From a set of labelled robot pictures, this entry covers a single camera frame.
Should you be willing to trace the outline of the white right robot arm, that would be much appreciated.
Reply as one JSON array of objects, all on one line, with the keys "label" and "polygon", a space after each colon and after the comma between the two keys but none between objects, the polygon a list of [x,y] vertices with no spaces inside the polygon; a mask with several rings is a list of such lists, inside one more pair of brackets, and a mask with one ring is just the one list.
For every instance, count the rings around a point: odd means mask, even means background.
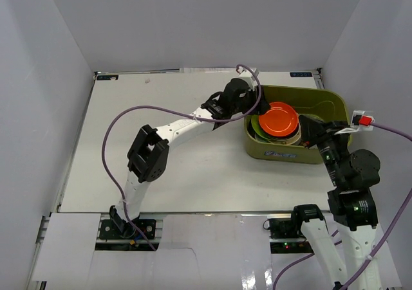
[{"label": "white right robot arm", "polygon": [[370,188],[379,183],[379,158],[369,150],[348,150],[352,129],[345,121],[324,122],[299,115],[304,147],[317,147],[333,185],[328,205],[341,236],[341,258],[315,204],[295,206],[292,233],[309,242],[333,289],[382,289],[376,247],[376,204]]}]

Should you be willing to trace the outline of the cream plate with black patch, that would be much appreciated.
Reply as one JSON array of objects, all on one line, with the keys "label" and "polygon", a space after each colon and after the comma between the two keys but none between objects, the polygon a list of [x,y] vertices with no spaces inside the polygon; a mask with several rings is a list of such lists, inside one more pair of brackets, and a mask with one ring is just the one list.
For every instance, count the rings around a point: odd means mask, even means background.
[{"label": "cream plate with black patch", "polygon": [[260,127],[259,130],[255,132],[254,138],[261,142],[272,143],[277,145],[300,145],[300,126],[297,127],[296,133],[293,136],[287,136],[285,138],[271,136]]}]

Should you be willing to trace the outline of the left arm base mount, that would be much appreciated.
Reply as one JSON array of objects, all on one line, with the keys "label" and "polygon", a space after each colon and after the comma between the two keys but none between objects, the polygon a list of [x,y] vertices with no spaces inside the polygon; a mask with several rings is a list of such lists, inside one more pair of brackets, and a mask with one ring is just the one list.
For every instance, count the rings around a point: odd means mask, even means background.
[{"label": "left arm base mount", "polygon": [[155,219],[135,219],[133,222],[145,234],[154,249],[139,231],[127,225],[126,232],[121,233],[110,219],[101,220],[95,249],[97,251],[156,251],[159,245],[156,238],[157,221]]}]

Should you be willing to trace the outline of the lime green round plate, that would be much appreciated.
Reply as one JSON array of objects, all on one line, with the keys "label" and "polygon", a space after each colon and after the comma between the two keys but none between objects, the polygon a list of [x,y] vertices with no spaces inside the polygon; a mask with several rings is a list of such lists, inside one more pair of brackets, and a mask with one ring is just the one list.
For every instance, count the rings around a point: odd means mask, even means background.
[{"label": "lime green round plate", "polygon": [[271,140],[270,135],[267,134],[267,133],[262,129],[262,127],[260,126],[260,124],[259,124],[259,116],[258,116],[258,115],[253,115],[250,122],[251,122],[251,125],[252,125],[252,128],[253,128],[255,134],[256,134],[259,138],[264,139],[264,140],[267,140],[267,141]]}]

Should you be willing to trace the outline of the orange round plate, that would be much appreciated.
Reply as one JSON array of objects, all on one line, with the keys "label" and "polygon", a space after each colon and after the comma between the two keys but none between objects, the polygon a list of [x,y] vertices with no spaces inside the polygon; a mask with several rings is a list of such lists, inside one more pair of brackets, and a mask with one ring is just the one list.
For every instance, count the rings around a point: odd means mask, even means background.
[{"label": "orange round plate", "polygon": [[275,138],[288,138],[298,130],[298,113],[283,102],[270,103],[270,109],[258,117],[260,127]]}]

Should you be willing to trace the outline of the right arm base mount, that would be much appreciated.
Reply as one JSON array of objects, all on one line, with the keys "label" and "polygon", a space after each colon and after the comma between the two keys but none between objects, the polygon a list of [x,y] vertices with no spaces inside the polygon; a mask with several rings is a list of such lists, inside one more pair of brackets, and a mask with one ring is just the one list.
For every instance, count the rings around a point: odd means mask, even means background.
[{"label": "right arm base mount", "polygon": [[291,219],[267,219],[262,227],[270,233],[270,251],[273,255],[313,252],[309,242],[295,229]]}]

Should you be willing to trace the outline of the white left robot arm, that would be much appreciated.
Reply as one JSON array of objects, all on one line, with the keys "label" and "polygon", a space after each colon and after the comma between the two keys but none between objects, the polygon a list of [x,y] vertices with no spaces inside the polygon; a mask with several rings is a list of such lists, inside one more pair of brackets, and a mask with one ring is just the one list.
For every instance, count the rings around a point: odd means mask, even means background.
[{"label": "white left robot arm", "polygon": [[269,104],[257,76],[250,72],[233,78],[223,91],[212,94],[191,114],[160,127],[144,125],[127,153],[127,180],[117,185],[121,199],[109,209],[114,230],[123,238],[138,228],[142,201],[150,184],[164,174],[169,153],[201,134],[212,132],[248,115],[264,114]]}]

